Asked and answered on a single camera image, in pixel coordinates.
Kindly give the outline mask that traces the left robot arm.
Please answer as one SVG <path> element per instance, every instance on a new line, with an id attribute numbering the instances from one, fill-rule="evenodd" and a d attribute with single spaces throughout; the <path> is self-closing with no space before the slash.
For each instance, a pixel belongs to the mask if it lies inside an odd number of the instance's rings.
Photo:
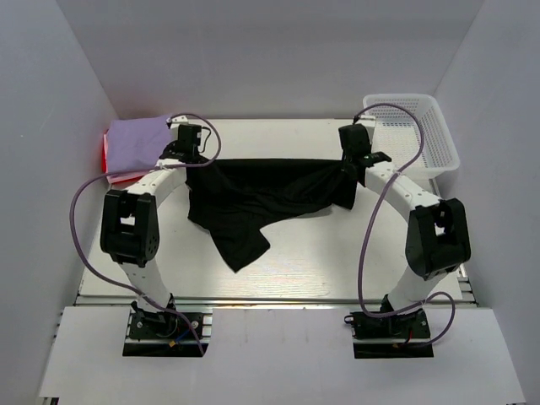
<path id="1" fill-rule="evenodd" d="M 178 327 L 171 292 L 161 278 L 160 204 L 186 180 L 186 165 L 205 162 L 202 137 L 211 128 L 170 119 L 114 122 L 106 138 L 105 164 L 112 181 L 125 189 L 105 195 L 100 249 L 127 275 L 137 294 L 136 308 L 152 313 L 149 326 L 161 337 Z"/>

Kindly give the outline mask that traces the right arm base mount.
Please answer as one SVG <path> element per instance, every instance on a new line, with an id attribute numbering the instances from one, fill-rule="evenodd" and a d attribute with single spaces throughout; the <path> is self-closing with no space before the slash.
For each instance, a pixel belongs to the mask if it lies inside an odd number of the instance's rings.
<path id="1" fill-rule="evenodd" d="M 374 318 L 351 312 L 344 323 L 352 328 L 355 359 L 427 359 L 434 357 L 429 323 L 423 310 Z"/>

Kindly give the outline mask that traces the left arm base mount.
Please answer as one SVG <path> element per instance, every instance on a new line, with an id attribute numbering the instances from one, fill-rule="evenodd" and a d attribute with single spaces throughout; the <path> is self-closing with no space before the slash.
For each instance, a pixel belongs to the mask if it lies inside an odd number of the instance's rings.
<path id="1" fill-rule="evenodd" d="M 122 356 L 126 358 L 201 358 L 209 345 L 209 314 L 187 312 L 183 318 L 148 312 L 131 304 Z"/>

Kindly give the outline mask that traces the black t-shirt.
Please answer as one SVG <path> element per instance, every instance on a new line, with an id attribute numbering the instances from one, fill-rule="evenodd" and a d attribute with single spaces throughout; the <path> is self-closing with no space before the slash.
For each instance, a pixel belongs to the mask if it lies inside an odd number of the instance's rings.
<path id="1" fill-rule="evenodd" d="M 218 159 L 186 171 L 188 218 L 235 273 L 271 247 L 262 228 L 332 205 L 352 209 L 357 183 L 338 160 Z"/>

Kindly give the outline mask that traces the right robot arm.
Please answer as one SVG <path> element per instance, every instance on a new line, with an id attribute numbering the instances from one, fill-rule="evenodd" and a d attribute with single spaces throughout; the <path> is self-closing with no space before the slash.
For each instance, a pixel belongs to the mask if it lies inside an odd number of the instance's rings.
<path id="1" fill-rule="evenodd" d="M 383 299 L 373 317 L 381 318 L 382 329 L 401 336 L 412 325 L 409 313 L 437 295 L 435 287 L 471 257 L 464 205 L 456 198 L 445 200 L 425 191 L 396 168 L 383 152 L 371 150 L 368 129 L 356 123 L 338 129 L 345 173 L 378 199 L 362 242 L 359 257 L 358 292 L 363 301 L 363 271 L 366 251 L 376 216 L 388 203 L 406 221 L 407 267 L 396 286 Z"/>

